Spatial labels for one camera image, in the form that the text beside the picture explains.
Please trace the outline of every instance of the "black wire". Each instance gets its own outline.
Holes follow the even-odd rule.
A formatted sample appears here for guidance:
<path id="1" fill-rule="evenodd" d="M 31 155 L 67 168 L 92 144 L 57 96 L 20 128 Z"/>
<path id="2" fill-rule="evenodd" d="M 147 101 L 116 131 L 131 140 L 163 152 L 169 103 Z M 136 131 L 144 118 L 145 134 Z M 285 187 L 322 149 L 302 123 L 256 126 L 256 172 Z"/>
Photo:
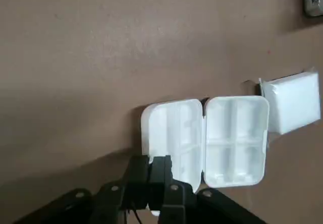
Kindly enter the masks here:
<path id="1" fill-rule="evenodd" d="M 125 224 L 127 224 L 127 211 L 124 212 L 123 218 L 124 218 Z"/>
<path id="2" fill-rule="evenodd" d="M 139 222 L 139 224 L 142 224 L 142 222 L 141 222 L 141 220 L 140 220 L 140 218 L 139 218 L 139 216 L 138 216 L 138 214 L 137 214 L 137 211 L 136 211 L 135 205 L 134 205 L 134 204 L 132 204 L 132 205 L 131 205 L 131 207 L 132 207 L 132 211 L 133 211 L 133 213 L 135 214 L 135 216 L 136 216 L 136 218 L 137 218 L 137 221 Z"/>

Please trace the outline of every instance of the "white pill box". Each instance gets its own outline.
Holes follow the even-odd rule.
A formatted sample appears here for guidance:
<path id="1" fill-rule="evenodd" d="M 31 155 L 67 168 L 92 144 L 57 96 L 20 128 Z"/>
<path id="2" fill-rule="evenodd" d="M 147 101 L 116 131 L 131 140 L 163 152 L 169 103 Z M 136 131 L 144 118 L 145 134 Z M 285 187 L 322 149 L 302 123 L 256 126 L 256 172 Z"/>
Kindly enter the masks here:
<path id="1" fill-rule="evenodd" d="M 264 176 L 269 104 L 262 96 L 231 96 L 157 103 L 141 116 L 142 153 L 170 155 L 173 178 L 195 192 L 248 186 Z"/>

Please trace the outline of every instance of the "black metal bracket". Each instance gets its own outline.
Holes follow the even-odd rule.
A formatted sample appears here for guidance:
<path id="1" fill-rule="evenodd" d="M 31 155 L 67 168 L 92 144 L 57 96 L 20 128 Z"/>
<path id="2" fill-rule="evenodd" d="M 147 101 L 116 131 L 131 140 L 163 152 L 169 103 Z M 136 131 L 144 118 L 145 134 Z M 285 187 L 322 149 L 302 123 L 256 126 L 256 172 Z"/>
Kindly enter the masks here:
<path id="1" fill-rule="evenodd" d="M 265 222 L 216 189 L 197 194 L 184 182 L 173 179 L 170 156 L 130 159 L 119 181 L 107 183 L 92 196 L 75 189 L 41 209 L 23 217 L 24 223 L 125 223 L 129 210 L 158 210 L 159 224 Z"/>

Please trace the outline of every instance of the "white box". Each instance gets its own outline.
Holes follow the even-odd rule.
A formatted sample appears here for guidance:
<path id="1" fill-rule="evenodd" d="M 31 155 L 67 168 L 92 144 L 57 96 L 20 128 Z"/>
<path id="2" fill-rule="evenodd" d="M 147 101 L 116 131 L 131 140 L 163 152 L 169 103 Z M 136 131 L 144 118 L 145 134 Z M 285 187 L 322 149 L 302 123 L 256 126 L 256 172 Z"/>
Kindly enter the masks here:
<path id="1" fill-rule="evenodd" d="M 320 119 L 317 72 L 304 72 L 262 82 L 271 108 L 269 131 L 285 134 Z"/>
<path id="2" fill-rule="evenodd" d="M 269 104 L 262 96 L 216 97 L 147 107 L 142 153 L 170 155 L 173 178 L 197 191 L 204 172 L 212 188 L 257 184 L 264 176 Z"/>

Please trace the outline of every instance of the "brown table surface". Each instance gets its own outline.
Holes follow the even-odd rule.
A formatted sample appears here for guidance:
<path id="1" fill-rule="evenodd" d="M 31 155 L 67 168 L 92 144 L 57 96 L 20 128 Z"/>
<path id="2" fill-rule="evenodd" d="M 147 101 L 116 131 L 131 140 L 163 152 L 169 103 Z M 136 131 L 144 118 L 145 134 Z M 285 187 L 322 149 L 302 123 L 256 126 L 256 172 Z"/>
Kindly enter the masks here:
<path id="1" fill-rule="evenodd" d="M 1 223 L 120 177 L 145 105 L 323 73 L 322 19 L 302 0 L 0 0 L 0 13 Z M 271 142 L 257 186 L 222 191 L 269 223 L 321 223 L 321 126 Z"/>

